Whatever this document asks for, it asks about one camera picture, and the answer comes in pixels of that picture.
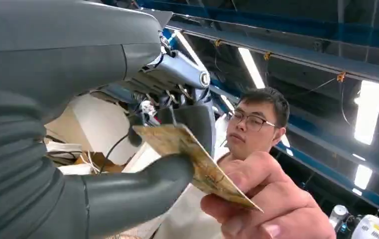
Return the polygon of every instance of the man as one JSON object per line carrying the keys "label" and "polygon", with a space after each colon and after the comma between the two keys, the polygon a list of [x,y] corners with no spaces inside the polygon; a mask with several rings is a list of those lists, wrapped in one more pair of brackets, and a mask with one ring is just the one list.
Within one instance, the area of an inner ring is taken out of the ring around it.
{"label": "man", "polygon": [[229,153],[218,164],[262,212],[243,209],[191,186],[155,239],[335,239],[328,217],[268,153],[286,133],[289,104],[273,88],[249,91],[229,120]]}

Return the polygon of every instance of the man's hand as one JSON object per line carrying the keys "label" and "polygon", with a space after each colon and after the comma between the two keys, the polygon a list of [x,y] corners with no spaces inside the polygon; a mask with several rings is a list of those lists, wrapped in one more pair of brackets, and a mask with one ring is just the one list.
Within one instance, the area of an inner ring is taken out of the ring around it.
{"label": "man's hand", "polygon": [[201,201],[222,224],[227,239],[335,239],[328,217],[266,152],[221,165],[232,181],[264,210],[250,211],[215,195]]}

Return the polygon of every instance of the lips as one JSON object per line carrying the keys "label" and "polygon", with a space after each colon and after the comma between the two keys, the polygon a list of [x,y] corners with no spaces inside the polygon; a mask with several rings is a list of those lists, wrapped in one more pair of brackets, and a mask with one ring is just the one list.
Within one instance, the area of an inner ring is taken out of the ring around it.
{"label": "lips", "polygon": [[240,141],[242,141],[242,142],[245,143],[245,139],[242,138],[242,136],[240,136],[240,135],[237,134],[237,133],[231,133],[231,134],[229,134],[229,136],[230,136],[230,137],[235,137],[235,138],[237,138],[237,139],[239,139]]}

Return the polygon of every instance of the black hair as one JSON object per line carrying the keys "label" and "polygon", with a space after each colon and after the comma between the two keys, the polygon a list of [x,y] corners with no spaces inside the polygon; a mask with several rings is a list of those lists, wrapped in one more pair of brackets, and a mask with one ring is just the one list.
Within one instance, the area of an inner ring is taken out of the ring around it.
{"label": "black hair", "polygon": [[289,120],[289,103],[284,96],[271,87],[252,89],[245,92],[239,103],[270,103],[273,104],[276,114],[276,127],[286,127]]}

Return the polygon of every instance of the ceiling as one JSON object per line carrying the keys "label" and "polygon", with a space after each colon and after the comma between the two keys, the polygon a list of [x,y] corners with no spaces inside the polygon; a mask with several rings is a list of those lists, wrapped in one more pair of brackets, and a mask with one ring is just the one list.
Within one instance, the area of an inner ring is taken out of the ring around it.
{"label": "ceiling", "polygon": [[[177,13],[172,17],[172,22],[238,33],[317,54],[379,65],[379,0],[110,1],[121,7],[136,8],[138,4],[139,7],[171,10]],[[217,45],[212,40],[190,34],[185,37],[211,72],[213,83],[234,95],[254,87],[236,47]],[[189,56],[179,41],[172,42],[172,46]],[[316,127],[315,130],[343,139],[340,144],[371,155],[368,160],[379,165],[379,135],[375,136],[370,146],[353,138],[358,110],[354,99],[358,96],[360,81],[344,79],[342,101],[341,83],[336,80],[315,89],[335,79],[336,74],[279,58],[271,57],[267,61],[263,54],[253,51],[252,55],[266,84],[287,97],[291,105],[291,122],[307,121]],[[343,117],[342,108],[348,122]],[[376,132],[379,132],[379,119]],[[289,132],[288,138],[295,142],[298,149],[341,175],[352,178],[355,174],[357,163],[294,132]],[[370,188],[379,195],[379,176],[373,178]]]}

